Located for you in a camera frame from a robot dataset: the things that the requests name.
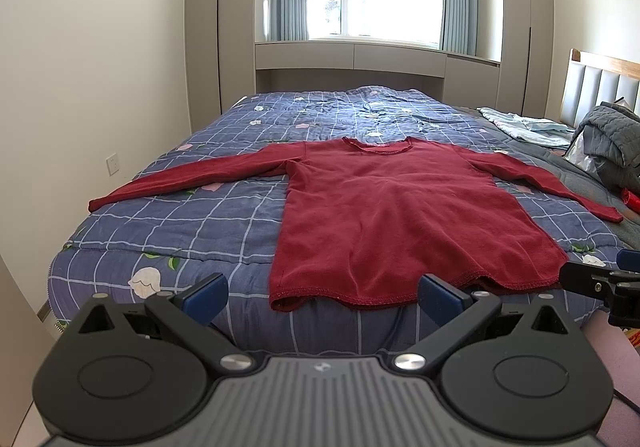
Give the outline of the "white wall socket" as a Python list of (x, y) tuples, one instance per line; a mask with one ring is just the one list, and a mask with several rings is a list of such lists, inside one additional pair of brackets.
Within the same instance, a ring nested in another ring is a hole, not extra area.
[(120, 164), (119, 164), (119, 156), (114, 152), (108, 156), (105, 160), (108, 175), (113, 176), (119, 172)]

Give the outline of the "beige tall wardrobe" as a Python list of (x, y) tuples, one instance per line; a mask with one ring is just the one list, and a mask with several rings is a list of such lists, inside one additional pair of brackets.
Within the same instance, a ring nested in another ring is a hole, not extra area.
[(191, 129), (228, 111), (255, 84), (255, 0), (184, 0)]
[(496, 107), (525, 117), (546, 111), (554, 31), (553, 0), (503, 0)]

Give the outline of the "grey padded wooden headboard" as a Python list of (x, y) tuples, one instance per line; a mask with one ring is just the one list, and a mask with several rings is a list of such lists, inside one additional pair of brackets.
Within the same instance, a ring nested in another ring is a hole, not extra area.
[(639, 115), (639, 78), (638, 63), (572, 48), (560, 121), (576, 128), (594, 106), (617, 100)]

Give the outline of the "dark red long-sleeve sweater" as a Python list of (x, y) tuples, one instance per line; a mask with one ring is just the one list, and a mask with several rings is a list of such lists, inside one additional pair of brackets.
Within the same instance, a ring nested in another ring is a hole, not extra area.
[(554, 287), (566, 253), (500, 181), (570, 198), (547, 170), (505, 154), (408, 137), (271, 144), (183, 164), (90, 201), (90, 211), (257, 176), (285, 176), (269, 302), (293, 311), (314, 297), (353, 308), (412, 303), (421, 276), (504, 292)]

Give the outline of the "folded light blue clothes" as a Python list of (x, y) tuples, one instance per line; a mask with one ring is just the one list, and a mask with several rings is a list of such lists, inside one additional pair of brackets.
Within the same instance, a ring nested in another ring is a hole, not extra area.
[(524, 143), (566, 150), (574, 135), (573, 128), (550, 119), (523, 117), (489, 107), (477, 111), (503, 133)]

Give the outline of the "bright red garment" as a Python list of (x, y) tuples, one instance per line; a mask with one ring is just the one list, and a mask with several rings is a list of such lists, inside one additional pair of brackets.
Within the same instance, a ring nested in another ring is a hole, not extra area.
[(620, 199), (627, 208), (634, 213), (640, 214), (640, 197), (631, 192), (629, 189), (623, 189), (620, 192)]

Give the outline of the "right beige tall wardrobe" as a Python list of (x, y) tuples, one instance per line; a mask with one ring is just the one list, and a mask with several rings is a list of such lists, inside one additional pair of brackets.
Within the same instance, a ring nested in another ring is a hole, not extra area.
[(554, 31), (553, 0), (503, 0), (496, 107), (525, 117), (546, 111)]

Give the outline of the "beige window bench cabinet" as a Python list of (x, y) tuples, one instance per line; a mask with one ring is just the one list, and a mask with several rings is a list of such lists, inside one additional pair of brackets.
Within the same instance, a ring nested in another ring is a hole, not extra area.
[(260, 42), (257, 91), (418, 90), (448, 105), (494, 107), (500, 65), (420, 46), (359, 40)]

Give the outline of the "left beige tall wardrobe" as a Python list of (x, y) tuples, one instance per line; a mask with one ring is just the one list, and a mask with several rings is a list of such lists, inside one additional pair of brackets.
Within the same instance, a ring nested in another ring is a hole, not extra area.
[(255, 84), (255, 0), (184, 0), (191, 129), (228, 111)]

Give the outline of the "grey quilted jacket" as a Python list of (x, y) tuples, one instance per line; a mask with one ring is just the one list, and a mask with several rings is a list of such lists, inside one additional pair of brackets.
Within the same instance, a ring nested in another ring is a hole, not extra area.
[(639, 117), (620, 104), (593, 107), (575, 132), (582, 168), (611, 192), (639, 195)]

